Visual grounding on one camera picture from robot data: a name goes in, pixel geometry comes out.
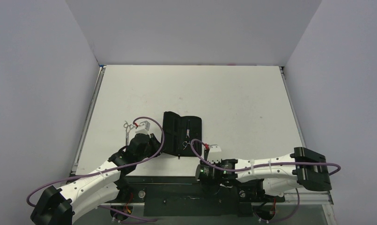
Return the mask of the silver thinning scissors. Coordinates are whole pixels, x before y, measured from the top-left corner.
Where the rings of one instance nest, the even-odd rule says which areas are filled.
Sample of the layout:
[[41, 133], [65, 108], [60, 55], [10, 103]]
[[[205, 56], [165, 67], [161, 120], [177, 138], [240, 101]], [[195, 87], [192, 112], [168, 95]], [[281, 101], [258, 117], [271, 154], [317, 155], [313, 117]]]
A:
[[129, 145], [129, 134], [130, 134], [130, 131], [134, 128], [136, 128], [136, 126], [134, 124], [129, 124], [127, 121], [125, 121], [124, 125], [123, 125], [124, 129], [125, 129], [125, 145]]

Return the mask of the silver scissors red tip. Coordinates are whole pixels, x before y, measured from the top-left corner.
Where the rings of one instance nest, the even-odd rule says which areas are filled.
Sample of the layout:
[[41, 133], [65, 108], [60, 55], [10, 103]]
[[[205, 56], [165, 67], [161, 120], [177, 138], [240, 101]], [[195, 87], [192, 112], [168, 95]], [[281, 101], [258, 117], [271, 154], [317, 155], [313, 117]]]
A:
[[186, 123], [186, 136], [185, 140], [183, 141], [183, 150], [187, 148], [187, 146], [190, 144], [190, 129], [191, 129], [191, 121], [188, 120]]

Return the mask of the black zippered tool case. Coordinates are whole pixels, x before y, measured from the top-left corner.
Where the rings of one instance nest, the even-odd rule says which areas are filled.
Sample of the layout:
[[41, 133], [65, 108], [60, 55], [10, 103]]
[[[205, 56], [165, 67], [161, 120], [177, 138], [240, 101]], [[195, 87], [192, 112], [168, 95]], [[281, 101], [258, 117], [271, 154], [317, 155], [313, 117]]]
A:
[[163, 130], [165, 142], [163, 153], [176, 157], [195, 157], [190, 144], [183, 150], [183, 141], [186, 136], [186, 123], [191, 121], [190, 143], [192, 139], [202, 139], [202, 118], [197, 116], [180, 116], [171, 111], [163, 113]]

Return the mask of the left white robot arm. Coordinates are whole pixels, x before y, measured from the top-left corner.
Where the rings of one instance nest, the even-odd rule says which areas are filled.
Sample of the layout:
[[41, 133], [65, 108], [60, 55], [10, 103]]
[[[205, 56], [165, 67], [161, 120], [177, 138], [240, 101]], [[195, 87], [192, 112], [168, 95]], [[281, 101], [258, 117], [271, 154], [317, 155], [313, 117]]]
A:
[[112, 154], [90, 174], [75, 176], [59, 188], [46, 185], [30, 219], [36, 225], [72, 225], [97, 206], [129, 197], [123, 177], [143, 163], [160, 155], [164, 140], [154, 134], [136, 134], [128, 146]]

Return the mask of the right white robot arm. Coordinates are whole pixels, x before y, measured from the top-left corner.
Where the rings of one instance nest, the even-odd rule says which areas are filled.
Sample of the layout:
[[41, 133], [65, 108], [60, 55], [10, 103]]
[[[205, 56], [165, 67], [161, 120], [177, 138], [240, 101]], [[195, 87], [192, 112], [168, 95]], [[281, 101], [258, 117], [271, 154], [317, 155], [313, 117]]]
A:
[[216, 145], [201, 158], [195, 178], [201, 184], [225, 188], [259, 182], [254, 194], [260, 200], [270, 196], [282, 197], [291, 189], [305, 188], [314, 192], [332, 189], [330, 172], [324, 155], [304, 147], [295, 147], [292, 153], [266, 159], [222, 159]]

